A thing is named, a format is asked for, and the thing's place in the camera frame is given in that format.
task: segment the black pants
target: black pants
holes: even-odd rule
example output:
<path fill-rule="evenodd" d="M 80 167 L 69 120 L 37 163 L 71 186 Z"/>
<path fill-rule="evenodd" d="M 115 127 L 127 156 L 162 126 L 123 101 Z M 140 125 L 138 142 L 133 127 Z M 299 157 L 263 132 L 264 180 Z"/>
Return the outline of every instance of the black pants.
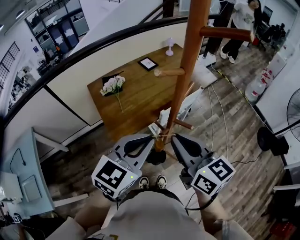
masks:
<path fill-rule="evenodd" d="M 237 28 L 233 21 L 231 22 L 231 27 L 232 28 Z M 228 53 L 228 56 L 232 56 L 234 60 L 236 60 L 238 54 L 239 54 L 239 49 L 240 46 L 242 46 L 244 41 L 240 40 L 233 40 L 231 39 L 222 49 L 223 53 Z"/>
<path fill-rule="evenodd" d="M 152 191 L 152 192 L 156 192 L 156 193 L 161 193 L 163 195 L 166 195 L 167 197 L 176 199 L 178 202 L 180 202 L 182 204 L 182 202 L 179 200 L 179 198 L 174 193 L 170 192 L 169 190 L 167 190 L 167 189 L 159 189 L 159 188 L 156 188 L 156 187 L 150 187 L 149 190 L 136 189 L 136 190 L 130 191 L 127 194 L 127 196 L 121 201 L 120 205 L 122 203 L 124 203 L 125 201 L 127 201 L 128 199 L 132 199 L 136 195 L 138 195 L 139 193 L 145 192 L 145 191 Z"/>

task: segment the gray wood plank floor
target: gray wood plank floor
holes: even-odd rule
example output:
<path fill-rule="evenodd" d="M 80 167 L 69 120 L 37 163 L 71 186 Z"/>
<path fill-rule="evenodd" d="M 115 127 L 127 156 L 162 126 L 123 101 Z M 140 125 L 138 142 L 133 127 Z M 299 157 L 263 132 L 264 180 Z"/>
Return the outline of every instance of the gray wood plank floor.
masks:
<path fill-rule="evenodd" d="M 272 56 L 270 52 L 262 52 L 254 46 L 242 47 L 236 63 L 232 65 L 228 60 L 222 60 L 217 53 L 217 64 L 214 68 L 221 69 L 241 90 L 267 66 Z M 268 217 L 260 217 L 266 210 L 272 199 L 272 188 L 283 176 L 283 164 L 279 157 L 274 157 L 271 152 L 264 152 L 257 145 L 256 133 L 262 123 L 253 109 L 248 105 L 243 96 L 218 73 L 214 72 L 219 81 L 213 84 L 222 103 L 226 126 L 228 130 L 228 159 L 230 162 L 255 160 L 249 164 L 235 163 L 237 170 L 233 179 L 220 192 L 220 200 L 225 209 L 254 239 L 264 239 L 269 233 L 270 224 Z M 174 129 L 176 132 L 190 134 L 212 145 L 212 121 L 214 121 L 213 150 L 219 155 L 226 156 L 226 133 L 221 106 L 209 87 L 213 116 L 211 116 L 210 98 L 208 90 L 192 107 L 186 122 L 194 125 L 193 130 L 180 126 Z M 103 154 L 113 146 L 109 139 L 105 126 L 102 126 L 90 134 L 80 138 L 70 146 L 70 152 L 58 154 L 52 159 L 42 163 L 42 169 L 46 183 L 54 200 L 89 193 L 93 195 L 98 190 L 92 185 L 91 174 Z M 167 149 L 173 152 L 170 144 Z M 168 189 L 174 192 L 183 204 L 186 204 L 193 189 L 185 190 L 179 174 L 182 170 L 176 160 L 168 157 L 159 165 L 145 164 L 142 168 L 144 175 L 155 183 L 158 175 L 165 175 L 168 179 Z M 84 205 L 85 200 L 56 208 L 56 212 L 66 216 L 74 216 Z M 189 207 L 197 207 L 194 196 Z M 110 217 L 116 208 L 110 211 Z M 199 211 L 190 212 L 190 216 L 199 222 Z"/>

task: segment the flower bouquet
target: flower bouquet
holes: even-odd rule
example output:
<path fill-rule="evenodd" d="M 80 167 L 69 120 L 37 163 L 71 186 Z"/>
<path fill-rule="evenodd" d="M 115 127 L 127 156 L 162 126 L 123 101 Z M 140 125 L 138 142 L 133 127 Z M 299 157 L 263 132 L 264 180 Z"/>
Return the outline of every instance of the flower bouquet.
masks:
<path fill-rule="evenodd" d="M 100 93 L 104 96 L 105 94 L 107 93 L 112 93 L 113 95 L 116 96 L 119 104 L 120 104 L 120 107 L 121 107 L 121 110 L 122 110 L 122 113 L 123 113 L 123 108 L 122 108 L 122 104 L 121 104 L 121 101 L 120 101 L 120 96 L 119 96 L 119 92 L 120 92 L 120 89 L 123 85 L 123 83 L 125 82 L 125 78 L 124 77 L 121 77 L 121 76 L 115 76 L 115 77 L 112 77 L 108 80 L 108 82 L 106 82 L 103 86 L 103 88 L 100 90 Z"/>

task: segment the wooden table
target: wooden table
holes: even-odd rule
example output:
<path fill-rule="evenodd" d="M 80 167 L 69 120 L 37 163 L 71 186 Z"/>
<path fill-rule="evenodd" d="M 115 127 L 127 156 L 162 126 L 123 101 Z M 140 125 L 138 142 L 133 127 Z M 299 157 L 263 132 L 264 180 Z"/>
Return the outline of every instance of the wooden table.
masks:
<path fill-rule="evenodd" d="M 154 70 L 148 72 L 138 64 L 139 60 L 149 57 L 160 69 L 179 68 L 182 48 L 175 44 L 172 48 L 174 55 L 171 57 L 166 56 L 166 50 L 167 48 L 162 48 L 141 56 L 105 75 L 124 71 L 120 74 L 126 79 L 120 93 L 124 113 L 114 95 L 104 97 L 100 94 L 104 76 L 88 85 L 93 101 L 113 140 L 117 141 L 123 136 L 135 134 L 146 128 L 159 118 L 161 110 L 170 107 L 177 77 L 158 78 L 154 76 Z"/>

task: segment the curved partition wall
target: curved partition wall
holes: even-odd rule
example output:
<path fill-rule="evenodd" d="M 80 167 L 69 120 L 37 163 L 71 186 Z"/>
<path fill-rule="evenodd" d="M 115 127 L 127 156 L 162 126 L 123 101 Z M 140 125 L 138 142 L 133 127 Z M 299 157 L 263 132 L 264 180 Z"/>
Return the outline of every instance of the curved partition wall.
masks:
<path fill-rule="evenodd" d="M 8 151 L 28 128 L 63 145 L 98 126 L 101 116 L 87 85 L 142 55 L 166 46 L 172 37 L 183 46 L 187 17 L 140 24 L 94 42 L 62 61 L 40 78 L 5 117 Z M 55 151 L 38 145 L 44 160 Z"/>

